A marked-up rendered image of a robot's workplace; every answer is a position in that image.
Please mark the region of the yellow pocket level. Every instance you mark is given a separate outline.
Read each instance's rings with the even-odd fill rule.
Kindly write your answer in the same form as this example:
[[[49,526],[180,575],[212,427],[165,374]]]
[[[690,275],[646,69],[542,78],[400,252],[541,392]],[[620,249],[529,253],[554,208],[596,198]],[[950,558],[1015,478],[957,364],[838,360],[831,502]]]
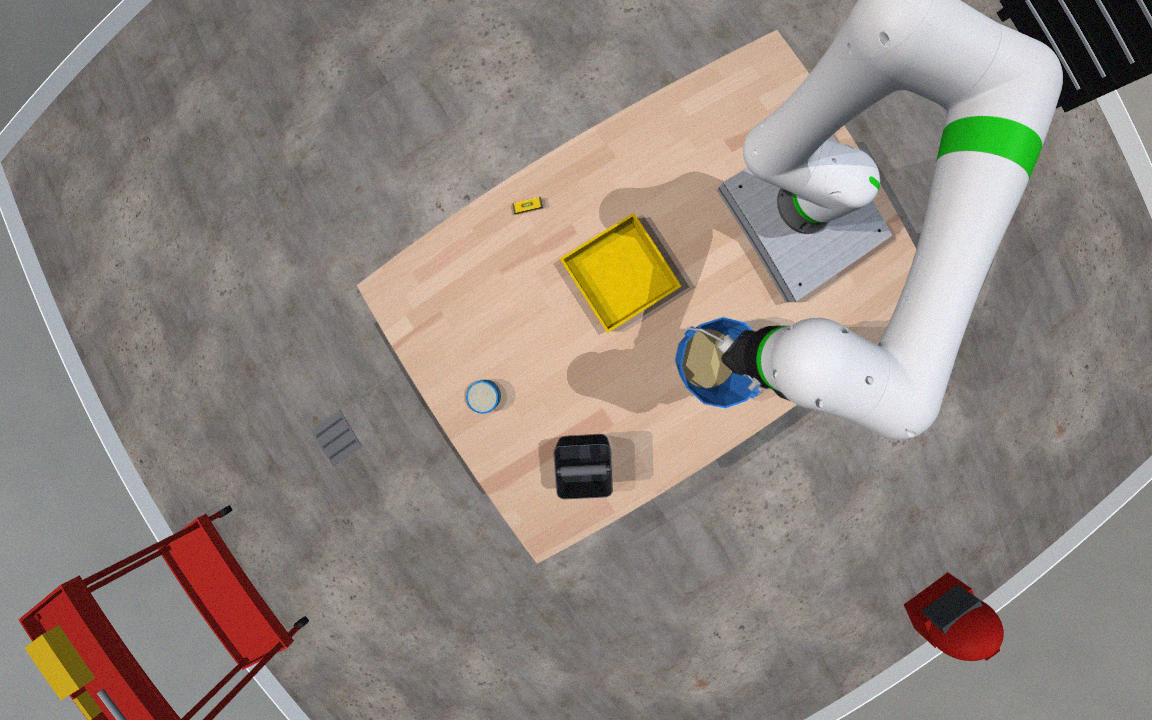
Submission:
[[[515,210],[515,215],[520,214],[520,213],[524,213],[524,211],[532,211],[532,210],[543,209],[541,197],[538,197],[538,199],[511,202],[511,205],[513,205],[513,210]]]

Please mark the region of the yellow rectangular tray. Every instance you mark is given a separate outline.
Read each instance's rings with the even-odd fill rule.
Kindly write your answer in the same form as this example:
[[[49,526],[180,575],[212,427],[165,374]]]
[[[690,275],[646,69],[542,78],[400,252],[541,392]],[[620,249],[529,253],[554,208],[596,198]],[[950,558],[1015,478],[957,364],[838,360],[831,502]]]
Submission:
[[[561,262],[607,333],[681,287],[635,214],[596,234]]]

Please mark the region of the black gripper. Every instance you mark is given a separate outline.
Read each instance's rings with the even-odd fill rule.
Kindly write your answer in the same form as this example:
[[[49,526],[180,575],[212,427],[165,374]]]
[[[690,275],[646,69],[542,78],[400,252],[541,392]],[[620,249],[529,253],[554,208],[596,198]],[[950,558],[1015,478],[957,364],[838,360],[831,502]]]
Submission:
[[[723,353],[721,357],[723,365],[730,367],[733,373],[738,376],[750,376],[753,378],[753,382],[748,386],[748,389],[750,391],[755,391],[756,386],[760,386],[765,389],[771,388],[767,384],[761,381],[761,376],[759,374],[758,369],[756,369],[756,351],[758,351],[759,344],[761,343],[763,338],[765,338],[765,334],[768,334],[776,327],[781,327],[781,325],[767,325],[767,327],[753,332],[742,331],[742,333],[738,334],[737,340],[733,341],[730,348],[727,348],[726,353]]]

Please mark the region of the blue and grey round tin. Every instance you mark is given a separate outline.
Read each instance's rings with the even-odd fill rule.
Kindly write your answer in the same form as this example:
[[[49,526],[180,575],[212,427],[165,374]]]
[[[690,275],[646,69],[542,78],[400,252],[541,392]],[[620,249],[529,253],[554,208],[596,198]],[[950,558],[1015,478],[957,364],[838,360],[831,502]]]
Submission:
[[[492,414],[500,402],[500,389],[492,381],[476,381],[467,389],[467,404],[475,414]]]

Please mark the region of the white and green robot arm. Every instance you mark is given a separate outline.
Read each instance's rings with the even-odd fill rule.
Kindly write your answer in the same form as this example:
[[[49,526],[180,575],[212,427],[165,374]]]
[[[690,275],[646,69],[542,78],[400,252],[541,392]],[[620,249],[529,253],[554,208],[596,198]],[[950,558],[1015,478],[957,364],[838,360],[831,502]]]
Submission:
[[[803,85],[742,145],[753,176],[780,187],[776,206],[794,232],[823,232],[876,199],[876,161],[828,138],[899,90],[940,104],[947,118],[914,265],[881,342],[809,318],[765,334],[756,351],[761,381],[794,404],[887,439],[920,435],[940,414],[980,287],[1041,154],[1062,67],[1043,41],[961,0],[858,0]]]

